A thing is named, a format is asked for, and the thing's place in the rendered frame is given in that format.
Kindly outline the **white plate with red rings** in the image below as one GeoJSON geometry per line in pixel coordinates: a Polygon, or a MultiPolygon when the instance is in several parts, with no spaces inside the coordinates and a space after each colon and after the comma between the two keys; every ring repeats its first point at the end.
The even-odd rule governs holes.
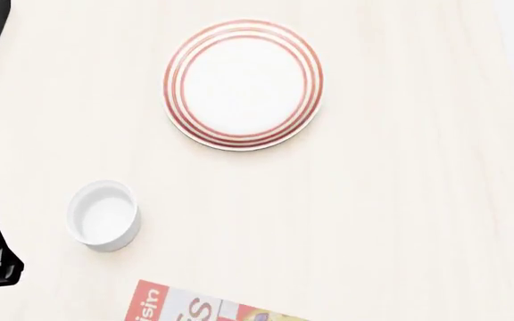
{"type": "Polygon", "coordinates": [[[185,136],[250,152],[282,144],[315,117],[324,74],[313,47],[287,26],[241,19],[187,39],[163,73],[165,111],[185,136]]]}

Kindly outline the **red and white cookies box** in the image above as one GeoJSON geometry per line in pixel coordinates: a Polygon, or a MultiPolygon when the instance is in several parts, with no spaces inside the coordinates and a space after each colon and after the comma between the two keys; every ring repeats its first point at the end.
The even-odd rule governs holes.
{"type": "Polygon", "coordinates": [[[125,321],[309,321],[139,280],[125,321]]]}

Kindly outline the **small white ramekin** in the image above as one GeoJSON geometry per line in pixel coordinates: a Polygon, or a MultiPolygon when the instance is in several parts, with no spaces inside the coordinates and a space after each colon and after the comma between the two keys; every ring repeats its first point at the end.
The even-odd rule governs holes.
{"type": "Polygon", "coordinates": [[[74,240],[92,251],[118,251],[129,245],[140,230],[136,197],[118,181],[94,181],[71,198],[66,227],[74,240]]]}

